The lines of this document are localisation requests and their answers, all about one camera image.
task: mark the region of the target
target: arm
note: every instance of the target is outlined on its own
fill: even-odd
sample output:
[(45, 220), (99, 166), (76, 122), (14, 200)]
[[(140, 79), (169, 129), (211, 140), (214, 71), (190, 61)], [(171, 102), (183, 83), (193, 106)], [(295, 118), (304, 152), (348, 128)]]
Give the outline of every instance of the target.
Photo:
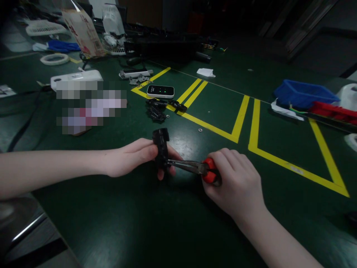
[(268, 211), (260, 176), (245, 155), (221, 149), (209, 157), (223, 183), (203, 183), (207, 195), (233, 218), (269, 267), (322, 267)]
[[(172, 158), (181, 160), (170, 146)], [(125, 147), (99, 151), (25, 151), (0, 154), (0, 200), (67, 179), (103, 174), (123, 176), (158, 154), (152, 140), (141, 138)], [(163, 179), (164, 172), (158, 171)]]

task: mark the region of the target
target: finger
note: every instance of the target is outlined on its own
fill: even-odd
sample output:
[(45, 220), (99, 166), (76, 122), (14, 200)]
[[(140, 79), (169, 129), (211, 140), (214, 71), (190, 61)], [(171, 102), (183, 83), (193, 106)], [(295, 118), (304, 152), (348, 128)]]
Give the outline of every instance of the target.
[(135, 153), (128, 153), (125, 161), (127, 161), (128, 165), (134, 169), (145, 162), (151, 161), (157, 154), (157, 147), (155, 145), (150, 145)]
[(212, 184), (205, 183), (204, 180), (202, 180), (202, 185), (203, 185), (206, 195), (208, 195), (208, 197), (210, 199), (215, 201), (217, 198), (216, 187), (214, 187)]
[(171, 174), (171, 176), (175, 176), (176, 175), (176, 169), (174, 166), (171, 166), (169, 169), (168, 169), (168, 172)]
[(140, 138), (126, 146), (124, 146), (122, 149), (125, 153), (134, 153), (137, 151), (140, 151), (141, 149), (150, 146), (154, 144), (154, 142), (152, 140), (148, 140), (145, 138)]
[(239, 152), (237, 152), (236, 150), (232, 150), (232, 154), (234, 155), (234, 157), (237, 159), (237, 161), (240, 163), (241, 167), (245, 170), (247, 170), (247, 163), (245, 162), (243, 155), (244, 154), (240, 154)]
[(237, 158), (230, 150), (228, 150), (227, 148), (223, 148), (220, 149), (220, 152), (222, 152), (222, 154), (225, 155), (225, 157), (227, 158), (228, 162), (230, 163), (234, 171), (242, 169), (241, 164), (238, 162)]
[(246, 155), (244, 154), (240, 154), (239, 152), (237, 152), (236, 150), (232, 150), (233, 155), (237, 158), (237, 160), (242, 164), (243, 168), (245, 170), (249, 170), (249, 171), (253, 171), (252, 167), (253, 164), (248, 160), (248, 158), (246, 157)]
[(162, 181), (164, 179), (165, 172), (162, 169), (159, 169), (157, 172), (157, 178), (159, 181)]
[(256, 170), (255, 166), (252, 164), (252, 162), (250, 162), (249, 158), (248, 158), (246, 155), (244, 155), (244, 154), (242, 154), (241, 156), (242, 156), (243, 160), (245, 161), (246, 166), (247, 166), (252, 172), (258, 173), (258, 171)]
[(170, 145), (167, 145), (167, 150), (168, 150), (168, 156), (170, 159), (183, 160), (183, 158), (180, 156), (180, 154), (178, 152), (176, 152), (176, 150), (173, 149)]
[(208, 157), (212, 158), (215, 165), (222, 176), (229, 176), (233, 171), (231, 164), (228, 162), (225, 155), (220, 152), (210, 153)]

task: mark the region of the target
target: pliers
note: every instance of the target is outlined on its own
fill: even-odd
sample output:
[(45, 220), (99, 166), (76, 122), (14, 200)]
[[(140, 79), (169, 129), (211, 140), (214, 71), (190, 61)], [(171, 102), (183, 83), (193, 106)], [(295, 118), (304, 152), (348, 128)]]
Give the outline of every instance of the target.
[(191, 173), (199, 174), (205, 183), (213, 184), (214, 186), (221, 186), (222, 184), (222, 178), (212, 158), (207, 158), (202, 163), (169, 159), (167, 164)]

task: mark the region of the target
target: forearm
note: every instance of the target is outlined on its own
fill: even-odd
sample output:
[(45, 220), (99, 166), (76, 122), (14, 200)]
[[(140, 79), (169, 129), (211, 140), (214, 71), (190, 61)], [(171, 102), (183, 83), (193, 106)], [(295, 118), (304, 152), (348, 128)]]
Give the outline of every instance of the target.
[(322, 267), (267, 209), (236, 223), (270, 268)]
[(31, 151), (0, 154), (0, 200), (67, 179), (103, 174), (105, 151)]

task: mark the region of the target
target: pixelated area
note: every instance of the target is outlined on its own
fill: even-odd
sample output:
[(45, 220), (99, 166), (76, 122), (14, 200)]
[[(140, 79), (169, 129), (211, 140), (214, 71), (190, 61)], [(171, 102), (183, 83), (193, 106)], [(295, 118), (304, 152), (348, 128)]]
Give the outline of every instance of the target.
[(126, 91), (113, 88), (112, 83), (70, 81), (57, 82), (57, 102), (61, 114), (57, 125), (62, 134), (78, 134), (94, 126), (103, 126), (104, 118), (120, 117), (126, 108)]

